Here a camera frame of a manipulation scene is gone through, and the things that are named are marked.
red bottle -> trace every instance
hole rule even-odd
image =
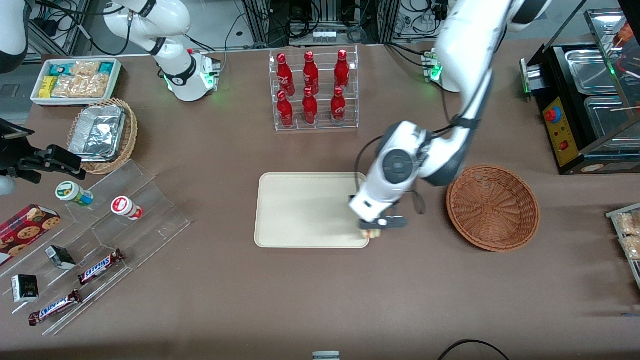
[[[278,60],[278,82],[280,83],[280,89],[284,90],[288,96],[293,96],[296,93],[296,87],[293,85],[293,73],[289,64],[287,64],[287,57],[280,53],[276,56]]]
[[[346,101],[342,96],[342,87],[336,86],[333,90],[333,99],[331,99],[331,122],[334,125],[342,125],[344,122],[344,107]]]
[[[347,51],[338,51],[338,62],[335,64],[335,86],[341,86],[344,91],[349,87],[349,63],[347,63]]]
[[[305,87],[310,86],[314,95],[320,92],[320,80],[318,66],[314,61],[314,54],[311,51],[305,53],[305,68],[302,70],[305,76]]]
[[[305,122],[309,125],[315,124],[318,114],[318,102],[310,86],[305,88],[305,98],[302,99],[302,107],[305,109]]]
[[[287,100],[287,94],[284,91],[278,91],[278,115],[280,116],[280,122],[284,127],[293,126],[293,107],[289,100]]]

small black box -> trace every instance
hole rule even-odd
[[[62,270],[71,270],[76,266],[76,262],[73,260],[69,251],[66,249],[51,245],[45,250],[49,259],[53,263],[53,266]]]
[[[38,279],[35,275],[16,275],[11,278],[13,302],[38,300]]]

yellow control panel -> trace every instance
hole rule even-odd
[[[578,157],[578,147],[573,139],[569,122],[564,115],[564,108],[557,98],[542,113],[547,125],[547,132],[554,147],[556,159],[560,166],[565,166]]]

emergency stop button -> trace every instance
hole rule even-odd
[[[554,106],[553,108],[545,111],[545,120],[550,122],[551,124],[557,124],[562,117],[562,110],[559,107]]]

brown wicker basket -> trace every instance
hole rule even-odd
[[[106,101],[96,102],[90,106],[107,106],[107,105],[118,105],[124,108],[127,112],[127,118],[125,119],[124,124],[124,136],[120,141],[120,155],[118,158],[111,163],[82,163],[82,168],[87,172],[95,175],[105,175],[115,170],[118,170],[124,163],[131,158],[131,154],[133,153],[133,149],[136,146],[136,136],[138,135],[138,120],[136,119],[136,114],[133,113],[131,107],[129,105],[120,100],[120,99],[109,99]],[[80,118],[80,114],[76,116],[76,121],[71,125],[71,131],[69,132],[69,136],[67,137],[67,146],[71,143],[71,138],[76,131],[76,125],[78,123],[78,119]]]
[[[493,165],[466,169],[449,186],[447,211],[469,242],[495,252],[523,247],[540,224],[531,189],[516,174]]]

